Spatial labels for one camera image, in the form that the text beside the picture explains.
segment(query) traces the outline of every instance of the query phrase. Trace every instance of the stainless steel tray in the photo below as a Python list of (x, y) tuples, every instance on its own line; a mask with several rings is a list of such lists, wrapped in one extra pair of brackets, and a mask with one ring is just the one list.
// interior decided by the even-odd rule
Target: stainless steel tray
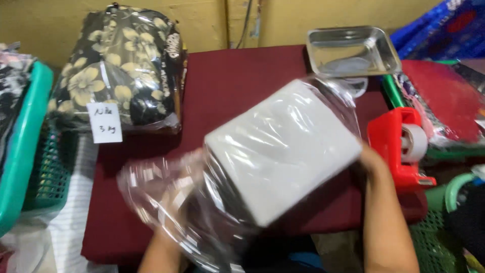
[(308, 31), (307, 50), (313, 72), (328, 77), (358, 77), (401, 71), (389, 36), (371, 26)]

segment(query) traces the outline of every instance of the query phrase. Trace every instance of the red fabric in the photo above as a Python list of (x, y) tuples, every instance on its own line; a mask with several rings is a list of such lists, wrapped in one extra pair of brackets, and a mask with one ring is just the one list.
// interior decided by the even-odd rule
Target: red fabric
[(433, 114), (448, 127), (446, 137), (474, 143), (480, 128), (475, 122), (482, 95), (448, 65), (403, 60), (403, 72), (428, 104)]
[[(103, 264), (136, 264), (152, 232), (124, 203), (115, 175), (129, 160), (176, 157), (198, 148), (211, 130), (238, 116), (291, 80), (306, 75), (303, 46), (222, 50), (189, 57), (183, 131), (178, 136), (124, 136), (119, 144), (100, 145), (95, 181), (81, 254)], [(372, 79), (357, 101), (360, 129), (387, 111)], [(410, 221), (426, 214), (422, 193), (401, 198)], [(273, 225), (272, 234), (310, 234), (357, 228), (361, 194), (346, 170)]]

